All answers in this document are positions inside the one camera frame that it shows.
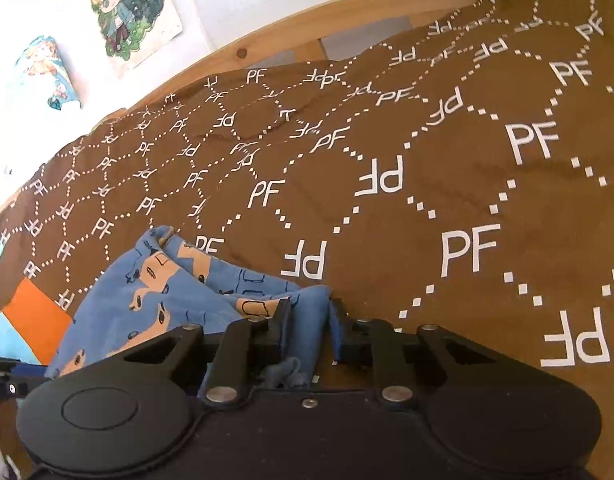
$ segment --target wall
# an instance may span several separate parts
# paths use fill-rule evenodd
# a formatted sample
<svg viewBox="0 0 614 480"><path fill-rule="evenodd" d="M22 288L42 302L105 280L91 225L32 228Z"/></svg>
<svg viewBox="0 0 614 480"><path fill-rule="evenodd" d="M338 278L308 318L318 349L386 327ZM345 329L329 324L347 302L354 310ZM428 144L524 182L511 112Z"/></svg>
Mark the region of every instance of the wall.
<svg viewBox="0 0 614 480"><path fill-rule="evenodd" d="M174 0L183 33L122 79L112 72L89 0L0 0L0 201L63 145L86 134L104 115L129 107L171 76L205 56L208 42L219 48L257 28L327 0ZM389 20L366 30L331 37L332 59L357 54L371 43L407 27ZM13 105L4 91L10 69L39 34L58 47L83 108L73 114ZM290 62L291 56L284 57ZM4 167L13 168L5 177Z"/></svg>

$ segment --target wooden bed frame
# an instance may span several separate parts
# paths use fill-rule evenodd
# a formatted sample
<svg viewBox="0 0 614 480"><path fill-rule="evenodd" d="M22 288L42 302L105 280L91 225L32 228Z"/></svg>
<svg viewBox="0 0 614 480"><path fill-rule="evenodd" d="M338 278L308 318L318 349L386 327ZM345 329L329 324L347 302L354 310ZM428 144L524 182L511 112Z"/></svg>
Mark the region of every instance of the wooden bed frame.
<svg viewBox="0 0 614 480"><path fill-rule="evenodd" d="M322 38L387 18L408 16L413 27L427 25L476 0L331 0L271 23L223 46L173 76L132 108L105 116L95 127L164 99L172 92L212 74L247 68L279 52L293 50L296 62L328 59ZM20 190L0 208L13 203Z"/></svg>

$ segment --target silver rivet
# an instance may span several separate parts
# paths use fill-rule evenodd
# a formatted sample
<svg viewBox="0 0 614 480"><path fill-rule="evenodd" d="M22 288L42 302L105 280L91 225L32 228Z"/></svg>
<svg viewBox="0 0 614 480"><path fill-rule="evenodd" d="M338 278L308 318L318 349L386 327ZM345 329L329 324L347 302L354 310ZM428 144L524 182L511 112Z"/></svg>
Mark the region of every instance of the silver rivet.
<svg viewBox="0 0 614 480"><path fill-rule="evenodd" d="M318 405L318 401L316 399L304 399L302 401L303 408L315 408Z"/></svg>
<svg viewBox="0 0 614 480"><path fill-rule="evenodd" d="M387 386L382 391L382 398L389 402L405 402L413 396L414 393L406 386Z"/></svg>
<svg viewBox="0 0 614 480"><path fill-rule="evenodd" d="M231 386L216 386L211 390L207 390L205 396L211 402L222 404L224 402L231 402L232 400L235 400L238 397L238 392Z"/></svg>

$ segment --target poster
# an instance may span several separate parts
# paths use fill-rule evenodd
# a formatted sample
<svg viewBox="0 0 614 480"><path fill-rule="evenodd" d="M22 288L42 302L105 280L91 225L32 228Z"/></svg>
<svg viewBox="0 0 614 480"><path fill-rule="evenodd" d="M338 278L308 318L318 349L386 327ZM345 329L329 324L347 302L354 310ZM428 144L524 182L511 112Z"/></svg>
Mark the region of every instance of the poster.
<svg viewBox="0 0 614 480"><path fill-rule="evenodd" d="M182 32L172 0L91 0L102 48L118 76Z"/></svg>
<svg viewBox="0 0 614 480"><path fill-rule="evenodd" d="M27 105L46 102L55 110L65 104L80 108L76 91L52 36L38 36L14 65L14 88Z"/></svg>

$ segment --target brown bedsheet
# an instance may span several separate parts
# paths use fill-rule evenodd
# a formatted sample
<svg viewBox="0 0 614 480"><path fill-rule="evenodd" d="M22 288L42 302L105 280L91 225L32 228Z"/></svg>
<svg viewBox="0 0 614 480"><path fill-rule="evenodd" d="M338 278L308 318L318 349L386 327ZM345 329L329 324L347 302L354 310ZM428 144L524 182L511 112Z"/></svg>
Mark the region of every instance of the brown bedsheet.
<svg viewBox="0 0 614 480"><path fill-rule="evenodd" d="M590 468L614 480L614 0L480 0L100 126L0 216L0 309L31 261L72 316L161 224L322 280L354 317L440 324L578 384L603 415ZM326 353L320 368L361 380Z"/></svg>

